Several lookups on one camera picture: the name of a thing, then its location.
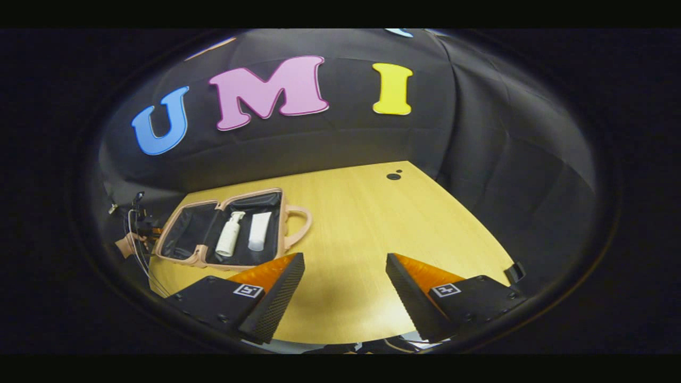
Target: lotion bottle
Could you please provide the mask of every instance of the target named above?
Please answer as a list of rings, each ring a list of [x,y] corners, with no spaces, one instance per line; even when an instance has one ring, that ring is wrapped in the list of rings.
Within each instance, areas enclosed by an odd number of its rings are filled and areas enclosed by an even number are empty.
[[[251,233],[249,234],[249,249],[262,251],[265,248],[265,234],[267,234],[267,225],[270,222],[271,215],[271,211],[253,215]]]
[[[215,246],[215,252],[223,257],[231,257],[234,255],[234,247],[236,246],[236,238],[239,235],[239,221],[246,215],[244,211],[235,211],[225,224],[220,234],[220,239]]]

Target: table surface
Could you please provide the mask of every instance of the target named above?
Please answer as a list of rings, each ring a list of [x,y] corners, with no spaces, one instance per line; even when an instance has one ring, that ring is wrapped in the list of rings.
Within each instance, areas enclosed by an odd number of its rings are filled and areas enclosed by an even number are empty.
[[[399,173],[400,179],[387,178]],[[470,278],[502,284],[513,261],[454,197],[410,162],[322,170],[197,191],[178,205],[280,187],[288,203],[308,208],[313,224],[288,253],[302,252],[305,272],[274,339],[298,343],[357,343],[415,330],[385,273],[398,253]],[[291,215],[288,233],[304,218]],[[200,269],[152,257],[151,270],[171,294],[207,276]]]

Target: white pump bottle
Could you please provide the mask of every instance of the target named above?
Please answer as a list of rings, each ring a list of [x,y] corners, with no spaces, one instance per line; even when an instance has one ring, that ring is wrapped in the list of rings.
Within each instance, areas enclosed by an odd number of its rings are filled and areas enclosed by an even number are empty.
[[[215,252],[223,257],[231,257],[234,255],[234,247],[236,246],[236,238],[239,235],[239,221],[246,215],[244,211],[235,211],[225,224],[220,234],[220,239],[215,246]]]

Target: blue letter u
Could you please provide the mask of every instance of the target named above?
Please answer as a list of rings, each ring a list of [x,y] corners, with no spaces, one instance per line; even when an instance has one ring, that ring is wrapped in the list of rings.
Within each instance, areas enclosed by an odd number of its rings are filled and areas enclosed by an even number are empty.
[[[148,155],[159,155],[173,149],[182,141],[187,133],[187,113],[182,96],[189,91],[189,87],[176,89],[161,99],[161,105],[168,108],[170,130],[163,137],[156,137],[151,128],[151,112],[153,106],[144,109],[132,120],[137,142],[140,149]]]

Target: pink letter m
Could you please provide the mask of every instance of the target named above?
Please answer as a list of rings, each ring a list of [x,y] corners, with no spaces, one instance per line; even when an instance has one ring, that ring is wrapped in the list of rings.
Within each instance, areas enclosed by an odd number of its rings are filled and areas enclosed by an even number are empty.
[[[222,112],[222,120],[217,123],[217,128],[236,129],[251,121],[251,115],[241,111],[240,99],[260,118],[270,118],[281,92],[285,92],[286,102],[279,112],[285,116],[327,110],[329,103],[321,98],[317,82],[317,67],[323,62],[324,58],[318,56],[288,59],[279,65],[267,82],[246,68],[230,70],[211,78],[208,82],[217,86]]]

